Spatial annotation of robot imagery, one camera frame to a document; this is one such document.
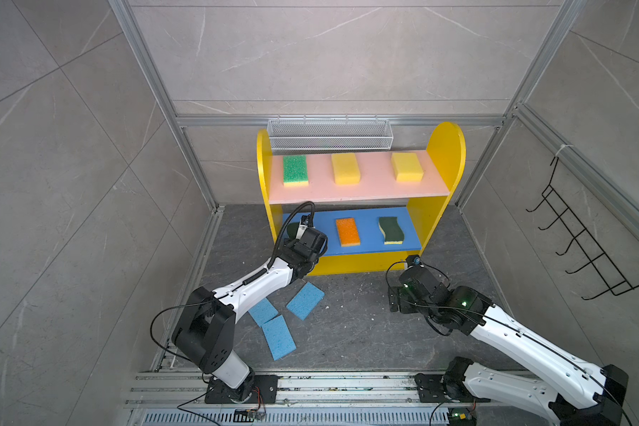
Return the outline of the orange sponge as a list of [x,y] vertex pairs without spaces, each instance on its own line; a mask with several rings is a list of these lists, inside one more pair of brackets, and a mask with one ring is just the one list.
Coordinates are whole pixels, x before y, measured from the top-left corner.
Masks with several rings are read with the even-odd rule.
[[339,218],[335,221],[335,226],[342,248],[360,246],[360,234],[355,218]]

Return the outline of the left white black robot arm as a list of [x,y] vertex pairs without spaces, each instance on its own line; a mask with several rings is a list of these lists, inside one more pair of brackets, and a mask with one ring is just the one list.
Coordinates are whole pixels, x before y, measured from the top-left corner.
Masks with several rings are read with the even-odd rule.
[[273,255],[252,273],[225,287],[195,289],[182,308],[171,341],[202,373],[225,385],[229,398],[244,402],[255,373],[234,351],[239,319],[279,289],[310,273],[328,249],[328,237],[308,227],[296,239],[279,239]]

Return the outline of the yellow sponge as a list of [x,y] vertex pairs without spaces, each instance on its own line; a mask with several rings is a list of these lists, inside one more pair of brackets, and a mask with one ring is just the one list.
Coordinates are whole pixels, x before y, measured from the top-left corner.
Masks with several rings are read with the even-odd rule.
[[334,180],[338,186],[352,186],[360,183],[360,166],[356,154],[332,154],[331,162],[334,172]]
[[415,152],[395,152],[392,154],[392,168],[399,183],[418,183],[424,178],[424,169]]

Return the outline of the bright green sponge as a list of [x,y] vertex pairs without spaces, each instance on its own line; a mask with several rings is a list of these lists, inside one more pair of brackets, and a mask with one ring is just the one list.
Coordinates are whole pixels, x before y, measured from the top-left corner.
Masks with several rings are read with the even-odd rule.
[[305,155],[286,155],[282,159],[283,185],[285,187],[308,186],[309,175]]

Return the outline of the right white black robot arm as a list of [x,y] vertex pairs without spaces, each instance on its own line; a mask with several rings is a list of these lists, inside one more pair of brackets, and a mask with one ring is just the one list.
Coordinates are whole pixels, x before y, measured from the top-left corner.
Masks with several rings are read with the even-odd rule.
[[490,399],[538,415],[555,425],[619,425],[628,374],[568,353],[512,318],[468,286],[454,289],[417,256],[405,260],[396,285],[388,284],[392,312],[418,313],[437,334],[458,331],[488,344],[534,374],[516,376],[464,357],[454,358],[440,379],[447,401]]

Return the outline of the dark green scourer sponge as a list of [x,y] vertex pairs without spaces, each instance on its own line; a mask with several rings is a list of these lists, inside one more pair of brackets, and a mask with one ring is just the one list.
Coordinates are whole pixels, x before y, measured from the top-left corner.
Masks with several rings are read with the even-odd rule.
[[383,235],[384,245],[400,245],[404,242],[405,235],[397,217],[378,218],[378,225]]
[[287,236],[289,239],[294,240],[298,239],[300,234],[303,233],[302,226],[299,222],[292,222],[286,228]]

